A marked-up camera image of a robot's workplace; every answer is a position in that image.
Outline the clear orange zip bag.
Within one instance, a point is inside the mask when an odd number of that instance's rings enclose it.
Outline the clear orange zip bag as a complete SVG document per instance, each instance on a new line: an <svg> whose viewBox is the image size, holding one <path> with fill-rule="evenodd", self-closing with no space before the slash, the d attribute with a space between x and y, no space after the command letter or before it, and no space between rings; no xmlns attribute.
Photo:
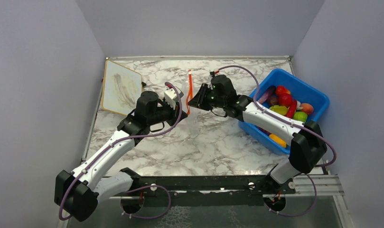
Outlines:
<svg viewBox="0 0 384 228"><path fill-rule="evenodd" d="M187 96L185 98L186 113L188 114L188 117L195 118L197 116L197 111L193 111L191 106L188 104L188 102L191 101L194 95L196 94L196 92L194 92L195 86L193 84L191 69L189 69L187 72L186 89L187 89L187 93L186 93Z"/></svg>

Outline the brown toy plum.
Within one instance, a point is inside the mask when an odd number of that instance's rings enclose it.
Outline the brown toy plum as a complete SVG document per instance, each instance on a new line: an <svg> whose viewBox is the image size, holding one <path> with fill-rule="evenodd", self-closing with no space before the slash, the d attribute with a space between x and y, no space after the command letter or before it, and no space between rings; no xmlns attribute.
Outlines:
<svg viewBox="0 0 384 228"><path fill-rule="evenodd" d="M275 95L271 95L268 97L267 99L267 104L271 107L271 106L274 106L274 105L278 105L278 97L275 96Z"/></svg>

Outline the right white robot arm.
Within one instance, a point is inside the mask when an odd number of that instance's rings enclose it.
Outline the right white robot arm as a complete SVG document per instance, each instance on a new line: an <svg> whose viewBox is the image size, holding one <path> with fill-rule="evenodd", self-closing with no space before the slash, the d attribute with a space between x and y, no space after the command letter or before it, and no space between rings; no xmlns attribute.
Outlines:
<svg viewBox="0 0 384 228"><path fill-rule="evenodd" d="M265 108L251 97L237 94L225 75L213 77L210 85L202 84L188 105L205 111L221 108L226 116L256 125L286 142L290 147L289 157L265 177L264 186L270 193L281 190L292 177L310 173L327 151L316 122L295 121Z"/></svg>

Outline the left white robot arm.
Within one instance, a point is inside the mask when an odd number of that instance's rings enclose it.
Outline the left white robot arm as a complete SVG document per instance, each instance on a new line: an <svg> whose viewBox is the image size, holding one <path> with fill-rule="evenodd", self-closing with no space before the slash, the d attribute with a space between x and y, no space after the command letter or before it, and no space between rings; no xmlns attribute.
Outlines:
<svg viewBox="0 0 384 228"><path fill-rule="evenodd" d="M84 221L95 211L99 202L121 192L134 195L140 183L130 174L120 172L105 178L107 171L142 139L166 132L152 131L156 124L168 124L171 129L187 113L182 110L183 94L171 88L160 99L153 91L144 91L136 107L119 123L110 139L90 159L71 172L62 170L56 177L54 202L59 206L59 219L74 217Z"/></svg>

